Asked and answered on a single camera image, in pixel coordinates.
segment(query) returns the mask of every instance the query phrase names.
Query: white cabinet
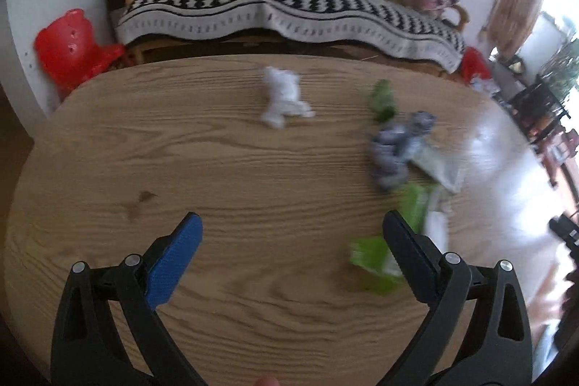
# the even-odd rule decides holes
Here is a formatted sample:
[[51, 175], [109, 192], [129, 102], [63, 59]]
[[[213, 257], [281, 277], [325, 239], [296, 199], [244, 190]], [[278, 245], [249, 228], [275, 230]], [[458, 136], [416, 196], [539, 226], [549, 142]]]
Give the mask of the white cabinet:
[[34, 40], [40, 30], [75, 8], [85, 11], [99, 44], [113, 43], [105, 0], [0, 0], [0, 82], [32, 137], [60, 103], [54, 83], [37, 60]]

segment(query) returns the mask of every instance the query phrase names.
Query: green cloth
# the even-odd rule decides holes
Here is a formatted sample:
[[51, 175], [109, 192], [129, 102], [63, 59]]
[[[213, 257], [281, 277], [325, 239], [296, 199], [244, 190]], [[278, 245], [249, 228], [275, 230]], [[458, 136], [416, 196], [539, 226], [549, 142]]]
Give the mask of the green cloth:
[[386, 79], [382, 79], [374, 85], [370, 94], [369, 105], [380, 123], [390, 120], [398, 113], [394, 102], [394, 92]]
[[[407, 183], [402, 188], [403, 197], [400, 214], [415, 233], [422, 233], [428, 206], [428, 187]], [[382, 236], [362, 238], [352, 244], [350, 262], [371, 273], [368, 288], [378, 294], [386, 294], [404, 282], [401, 276], [384, 273], [390, 249]]]

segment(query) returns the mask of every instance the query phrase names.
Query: stuffed animal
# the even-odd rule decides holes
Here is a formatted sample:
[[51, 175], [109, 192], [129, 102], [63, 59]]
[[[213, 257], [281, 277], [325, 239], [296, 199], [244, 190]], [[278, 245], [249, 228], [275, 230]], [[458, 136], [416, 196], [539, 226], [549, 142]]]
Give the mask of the stuffed animal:
[[311, 118], [316, 115], [307, 102], [299, 100], [299, 76], [293, 71], [266, 67], [263, 81], [269, 86], [269, 107], [261, 119], [272, 128], [283, 128], [284, 115]]
[[406, 163], [423, 146], [423, 139], [435, 122], [434, 115], [417, 111], [405, 122], [396, 118], [388, 121], [371, 140], [368, 151], [374, 164], [372, 175], [383, 190], [393, 190], [406, 182]]

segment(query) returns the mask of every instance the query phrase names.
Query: red plastic chair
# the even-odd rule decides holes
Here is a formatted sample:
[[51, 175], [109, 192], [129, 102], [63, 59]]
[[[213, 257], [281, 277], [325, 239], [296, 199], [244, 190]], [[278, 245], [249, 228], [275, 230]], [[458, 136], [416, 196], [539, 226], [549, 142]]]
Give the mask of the red plastic chair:
[[70, 10], [42, 29], [34, 49], [44, 71], [64, 93], [105, 72], [124, 54], [123, 45], [95, 43], [93, 26], [82, 9]]
[[464, 52], [460, 65], [460, 75], [467, 84], [470, 84], [475, 76], [480, 76], [481, 79], [493, 78], [482, 53], [473, 47], [467, 47]]

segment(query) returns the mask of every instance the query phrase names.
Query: wooden table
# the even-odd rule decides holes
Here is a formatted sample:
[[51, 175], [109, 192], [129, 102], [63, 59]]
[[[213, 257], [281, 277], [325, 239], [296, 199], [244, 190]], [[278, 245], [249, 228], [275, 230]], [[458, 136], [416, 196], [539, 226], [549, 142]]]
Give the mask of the wooden table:
[[[266, 65], [302, 74], [315, 118], [292, 118], [284, 130], [260, 122]], [[196, 211], [202, 246], [159, 312], [209, 384], [247, 386], [262, 373], [285, 386], [376, 384], [427, 311], [408, 288], [387, 297], [358, 290], [347, 262], [351, 241], [379, 234], [398, 204], [371, 185], [364, 155], [375, 126], [368, 94], [382, 78], [400, 110], [438, 116], [432, 140], [467, 164], [452, 199], [451, 249], [471, 264], [510, 259], [531, 297], [554, 256], [546, 224], [561, 207], [492, 101], [361, 61], [249, 55], [147, 64], [75, 91], [18, 184], [6, 285], [14, 332], [41, 370], [71, 264], [118, 264]], [[130, 356], [144, 368], [117, 308]]]

